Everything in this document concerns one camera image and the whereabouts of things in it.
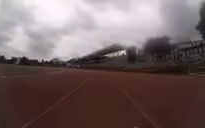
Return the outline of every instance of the gray cloud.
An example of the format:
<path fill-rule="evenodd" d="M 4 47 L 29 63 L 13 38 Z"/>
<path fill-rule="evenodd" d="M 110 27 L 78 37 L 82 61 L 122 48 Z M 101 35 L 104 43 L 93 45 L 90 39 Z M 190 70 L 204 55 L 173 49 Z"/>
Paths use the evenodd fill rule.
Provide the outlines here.
<path fill-rule="evenodd" d="M 86 0 L 86 2 L 101 10 L 104 10 L 106 5 L 110 5 L 119 10 L 127 11 L 131 9 L 134 0 Z"/>
<path fill-rule="evenodd" d="M 167 33 L 175 40 L 188 40 L 198 36 L 195 26 L 199 20 L 199 7 L 190 0 L 163 0 L 161 14 Z"/>
<path fill-rule="evenodd" d="M 61 6 L 62 9 L 73 7 L 71 11 L 64 11 L 55 17 L 58 20 L 59 17 L 68 17 L 59 22 L 59 25 L 56 20 L 47 17 L 47 14 L 36 16 L 35 9 L 38 6 L 26 6 L 26 1 L 30 0 L 1 0 L 1 51 L 11 49 L 7 50 L 8 54 L 14 55 L 10 51 L 15 49 L 7 44 L 17 38 L 15 36 L 19 36 L 15 35 L 13 30 L 20 27 L 27 39 L 22 40 L 25 42 L 13 43 L 26 47 L 27 52 L 14 53 L 49 58 L 63 54 L 81 56 L 117 42 L 142 45 L 148 37 L 165 34 L 177 40 L 196 37 L 194 27 L 199 20 L 199 6 L 194 3 L 199 2 L 193 1 L 201 0 L 79 0 L 70 2 L 70 5 L 62 5 L 60 0 L 48 0 L 48 4 L 45 4 L 48 1 L 36 0 L 36 3 L 40 3 L 39 7 L 49 11 L 53 6 L 50 1 L 57 2 L 58 5 L 52 7 L 55 9 L 52 14 L 56 14 L 57 6 Z M 37 20 L 41 18 L 50 24 L 43 24 Z"/>

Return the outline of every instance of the cloud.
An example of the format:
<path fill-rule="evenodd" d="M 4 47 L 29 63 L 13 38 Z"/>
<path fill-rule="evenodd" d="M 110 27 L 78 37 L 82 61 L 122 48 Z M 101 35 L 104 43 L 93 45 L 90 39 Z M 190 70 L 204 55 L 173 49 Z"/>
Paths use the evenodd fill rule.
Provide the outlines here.
<path fill-rule="evenodd" d="M 195 26 L 199 20 L 202 0 L 164 0 L 161 14 L 167 33 L 175 40 L 188 40 L 198 36 Z"/>
<path fill-rule="evenodd" d="M 0 0 L 0 52 L 50 59 L 82 56 L 112 43 L 197 37 L 202 0 Z"/>

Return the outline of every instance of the red running track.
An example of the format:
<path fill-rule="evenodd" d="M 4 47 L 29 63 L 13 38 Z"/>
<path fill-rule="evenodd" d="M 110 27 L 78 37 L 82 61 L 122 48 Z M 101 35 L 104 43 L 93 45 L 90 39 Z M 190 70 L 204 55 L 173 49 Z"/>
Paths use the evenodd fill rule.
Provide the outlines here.
<path fill-rule="evenodd" d="M 0 77 L 0 128 L 205 128 L 205 77 L 11 74 Z"/>

